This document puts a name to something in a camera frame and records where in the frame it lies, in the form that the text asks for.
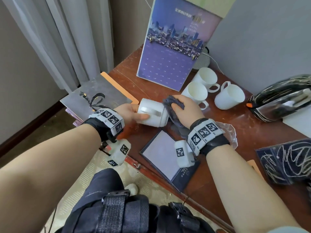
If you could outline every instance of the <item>white curtain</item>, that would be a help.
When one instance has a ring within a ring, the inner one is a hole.
[[[72,92],[113,69],[108,0],[3,2],[61,89]]]

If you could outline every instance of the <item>hand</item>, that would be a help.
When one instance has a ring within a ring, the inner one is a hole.
[[[190,126],[198,119],[204,118],[204,115],[200,107],[189,97],[183,95],[175,95],[176,99],[183,102],[185,108],[180,108],[177,104],[172,104],[172,109],[175,111],[179,121],[186,128],[190,129]]]
[[[146,120],[150,117],[149,114],[138,114],[139,105],[123,104],[115,108],[114,110],[122,116],[125,124],[129,124],[133,121]]]

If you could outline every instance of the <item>floor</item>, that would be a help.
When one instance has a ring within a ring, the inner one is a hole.
[[[20,142],[15,146],[10,152],[5,156],[0,158],[0,167],[17,157],[22,152],[27,149],[51,138],[57,136],[60,133],[63,133],[69,129],[74,128],[72,123],[74,119],[68,115],[64,109],[59,111],[55,116],[50,118],[45,124],[35,130],[31,135],[26,139]],[[88,166],[85,168],[83,173],[80,175],[78,180],[72,185],[68,190],[62,200],[59,202],[55,218],[51,227],[50,232],[55,232],[58,228],[62,227],[67,219],[69,213],[72,210],[72,207],[82,196],[85,188],[88,186],[93,175],[104,169],[111,167],[105,160],[105,154],[101,151],[98,151]],[[166,189],[159,186],[154,181],[145,177],[143,174],[138,172],[137,169],[133,168],[127,163],[119,167],[115,167],[115,170],[121,176],[124,186],[130,183],[136,183],[139,187],[139,193],[144,194],[149,198],[150,203],[158,205],[166,205],[168,202],[182,202],[177,196],[173,195]],[[200,214],[198,211],[194,210],[192,207],[186,206],[192,211],[195,216],[199,216],[205,219],[214,230],[220,229],[215,223],[211,220]],[[42,233],[48,232],[52,222],[52,215],[45,225],[45,229],[42,229]]]

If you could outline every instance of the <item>white cord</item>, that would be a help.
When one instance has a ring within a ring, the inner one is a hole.
[[[201,54],[207,55],[207,56],[210,57],[213,61],[215,61],[209,54],[206,54],[206,53],[204,53],[204,52],[202,52]],[[219,71],[224,75],[224,73],[220,70],[220,67],[218,66],[218,64],[217,64],[216,61],[215,61],[215,63],[216,63],[216,65],[217,65]]]
[[[145,0],[146,1],[146,3],[147,3],[147,5],[150,7],[150,9],[151,9],[151,6],[149,5],[149,3],[147,2],[147,0]]]

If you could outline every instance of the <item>wooden table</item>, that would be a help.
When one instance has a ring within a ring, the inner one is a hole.
[[[179,92],[136,76],[141,53],[142,47],[115,67],[109,75],[139,101],[141,101],[142,98],[162,101],[168,95],[180,94]],[[216,73],[219,84],[225,81],[231,81],[225,75],[219,72]],[[193,77],[194,73],[191,73],[181,91]],[[244,92],[246,98],[251,95],[251,93],[246,90],[244,90]],[[207,102],[210,106],[203,111],[205,117],[234,126],[238,140],[236,151],[246,161],[254,159],[263,176],[265,176],[264,170],[261,167],[255,149],[305,138],[304,135],[280,121],[273,123],[259,121],[246,108],[244,103],[232,109],[222,111],[216,108],[214,104],[216,94],[217,93],[210,93],[208,95]],[[181,140],[181,137],[177,136],[169,129],[169,125],[166,126],[166,129],[174,138]],[[199,168],[190,180],[184,193],[179,193],[139,154],[139,151],[155,136],[158,130],[158,128],[150,126],[136,125],[135,128],[128,131],[129,136],[127,139],[132,144],[132,148],[127,162],[181,199],[185,200],[188,196],[186,200],[188,204],[228,231],[233,232],[234,229],[222,205],[205,157],[200,156],[201,164]],[[308,202],[306,187],[302,184],[294,184],[291,186],[270,185],[285,202],[297,222],[307,231],[311,232],[311,208]]]

